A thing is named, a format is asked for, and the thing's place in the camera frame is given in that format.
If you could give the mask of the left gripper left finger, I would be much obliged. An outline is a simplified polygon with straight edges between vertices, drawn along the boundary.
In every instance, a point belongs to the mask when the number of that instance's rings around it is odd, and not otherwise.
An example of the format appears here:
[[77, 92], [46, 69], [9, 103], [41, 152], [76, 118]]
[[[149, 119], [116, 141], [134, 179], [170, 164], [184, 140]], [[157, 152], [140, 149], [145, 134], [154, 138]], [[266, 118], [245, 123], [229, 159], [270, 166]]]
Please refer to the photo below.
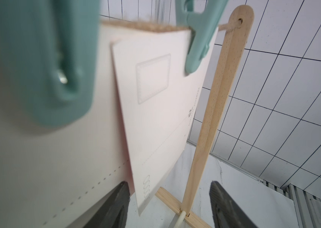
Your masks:
[[84, 228], [125, 228], [130, 203], [130, 190], [121, 182]]

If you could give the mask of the teal clothespin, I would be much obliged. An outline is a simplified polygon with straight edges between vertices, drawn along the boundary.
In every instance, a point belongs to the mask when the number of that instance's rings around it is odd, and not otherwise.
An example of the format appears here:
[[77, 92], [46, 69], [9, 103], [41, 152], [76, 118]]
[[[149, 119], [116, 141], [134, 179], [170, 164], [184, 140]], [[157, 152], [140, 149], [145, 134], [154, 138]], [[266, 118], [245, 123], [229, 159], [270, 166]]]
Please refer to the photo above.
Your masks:
[[60, 127], [94, 96], [99, 1], [0, 1], [0, 56], [21, 106]]
[[185, 62], [185, 72], [194, 73], [206, 57], [211, 39], [227, 1], [207, 1], [203, 12], [194, 11], [194, 1], [176, 1], [176, 25], [191, 29], [191, 44]]

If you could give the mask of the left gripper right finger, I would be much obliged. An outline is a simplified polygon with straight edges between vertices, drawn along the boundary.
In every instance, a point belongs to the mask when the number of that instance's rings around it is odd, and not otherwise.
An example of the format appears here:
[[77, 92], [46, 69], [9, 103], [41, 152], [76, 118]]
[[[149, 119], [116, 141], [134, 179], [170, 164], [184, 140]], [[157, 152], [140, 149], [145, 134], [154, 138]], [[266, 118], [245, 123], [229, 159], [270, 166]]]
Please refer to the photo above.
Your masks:
[[215, 228], [257, 228], [219, 182], [211, 182], [209, 195]]

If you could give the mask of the white postcard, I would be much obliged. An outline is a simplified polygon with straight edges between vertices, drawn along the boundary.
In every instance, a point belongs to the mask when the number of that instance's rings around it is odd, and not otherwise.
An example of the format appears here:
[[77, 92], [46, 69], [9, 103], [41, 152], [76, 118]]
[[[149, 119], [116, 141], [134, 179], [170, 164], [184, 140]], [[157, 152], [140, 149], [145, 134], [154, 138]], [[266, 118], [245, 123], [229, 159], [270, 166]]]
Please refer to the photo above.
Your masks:
[[185, 149], [210, 54], [188, 74], [191, 32], [140, 33], [112, 45], [138, 212]]
[[123, 120], [112, 71], [110, 42], [124, 39], [135, 50], [185, 44], [188, 31], [151, 33], [110, 28], [104, 58], [96, 40], [84, 45], [77, 66], [92, 73], [84, 92], [54, 102], [59, 126], [33, 123], [14, 100], [0, 66], [0, 228], [64, 228], [85, 223], [89, 210], [121, 182], [132, 183]]

